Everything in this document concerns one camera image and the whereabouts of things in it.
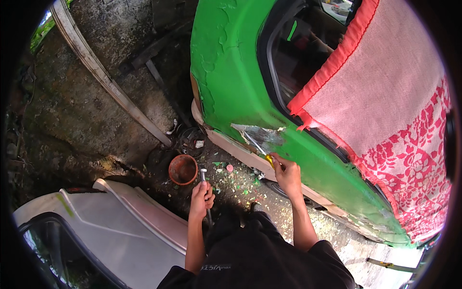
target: car window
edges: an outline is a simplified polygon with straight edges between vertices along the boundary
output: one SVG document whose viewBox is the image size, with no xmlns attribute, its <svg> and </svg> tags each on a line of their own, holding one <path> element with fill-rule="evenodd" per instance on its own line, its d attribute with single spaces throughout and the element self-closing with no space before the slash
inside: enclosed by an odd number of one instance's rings
<svg viewBox="0 0 462 289">
<path fill-rule="evenodd" d="M 23 238 L 53 288 L 119 288 L 93 265 L 57 221 L 35 223 L 28 227 Z"/>
<path fill-rule="evenodd" d="M 339 21 L 339 15 L 333 11 L 348 16 L 350 10 L 340 7 L 350 8 L 352 2 L 322 1 L 329 3 L 308 2 L 281 26 L 274 38 L 272 58 L 286 105 L 326 62 L 347 30 L 347 17 L 342 16 L 345 21 Z M 321 8 L 320 4 L 329 7 Z"/>
</svg>

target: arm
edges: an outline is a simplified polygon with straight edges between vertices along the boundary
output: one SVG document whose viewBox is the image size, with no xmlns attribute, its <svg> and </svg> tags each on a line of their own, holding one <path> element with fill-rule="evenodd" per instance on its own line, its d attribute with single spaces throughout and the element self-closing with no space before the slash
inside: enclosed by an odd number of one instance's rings
<svg viewBox="0 0 462 289">
<path fill-rule="evenodd" d="M 215 195 L 212 193 L 209 182 L 200 182 L 194 187 L 188 217 L 188 245 L 184 268 L 196 275 L 201 270 L 206 257 L 202 237 L 202 219 L 207 214 L 206 209 L 212 208 L 214 199 Z"/>
<path fill-rule="evenodd" d="M 302 251 L 308 251 L 319 239 L 303 199 L 300 166 L 276 153 L 271 153 L 271 156 L 276 160 L 273 164 L 278 184 L 292 204 L 293 245 Z"/>
</svg>

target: wheel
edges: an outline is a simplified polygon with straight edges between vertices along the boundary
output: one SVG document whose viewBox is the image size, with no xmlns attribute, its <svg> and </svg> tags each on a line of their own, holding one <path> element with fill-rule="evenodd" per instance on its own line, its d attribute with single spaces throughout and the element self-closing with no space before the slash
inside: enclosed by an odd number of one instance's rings
<svg viewBox="0 0 462 289">
<path fill-rule="evenodd" d="M 262 179 L 262 181 L 270 188 L 272 189 L 276 194 L 280 195 L 283 198 L 288 199 L 289 197 L 284 193 L 284 191 L 279 187 L 279 184 L 277 182 L 271 181 L 269 179 Z M 303 199 L 305 200 L 305 205 L 310 208 L 314 208 L 319 211 L 324 211 L 326 210 L 325 207 L 321 206 L 320 204 L 310 200 L 307 196 L 303 196 Z"/>
</svg>

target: green car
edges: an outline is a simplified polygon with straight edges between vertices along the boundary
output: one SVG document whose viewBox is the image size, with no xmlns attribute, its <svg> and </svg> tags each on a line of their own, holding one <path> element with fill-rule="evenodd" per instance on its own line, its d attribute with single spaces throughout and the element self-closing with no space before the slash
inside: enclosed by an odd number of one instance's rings
<svg viewBox="0 0 462 289">
<path fill-rule="evenodd" d="M 329 13 L 328 6 L 334 7 Z M 297 130 L 303 123 L 286 107 L 341 43 L 354 6 L 349 1 L 200 0 L 191 35 L 193 115 L 212 142 L 264 172 L 275 191 L 271 166 L 264 155 L 257 156 L 244 131 L 265 152 L 300 165 L 307 204 L 369 240 L 418 247 L 422 242 L 411 241 L 380 188 L 364 180 L 346 152 L 319 130 Z M 340 10 L 350 13 L 332 16 Z M 306 35 L 312 53 L 298 55 L 287 43 L 296 28 L 310 27 L 322 36 Z M 309 65 L 300 65 L 301 58 Z"/>
</svg>

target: pink towel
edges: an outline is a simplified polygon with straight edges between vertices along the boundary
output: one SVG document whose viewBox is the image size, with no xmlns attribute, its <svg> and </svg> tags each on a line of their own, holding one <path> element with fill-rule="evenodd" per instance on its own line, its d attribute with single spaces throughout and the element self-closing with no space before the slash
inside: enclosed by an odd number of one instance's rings
<svg viewBox="0 0 462 289">
<path fill-rule="evenodd" d="M 378 184 L 412 241 L 440 231 L 450 101 L 431 38 L 402 0 L 363 0 L 342 44 L 287 106 Z"/>
</svg>

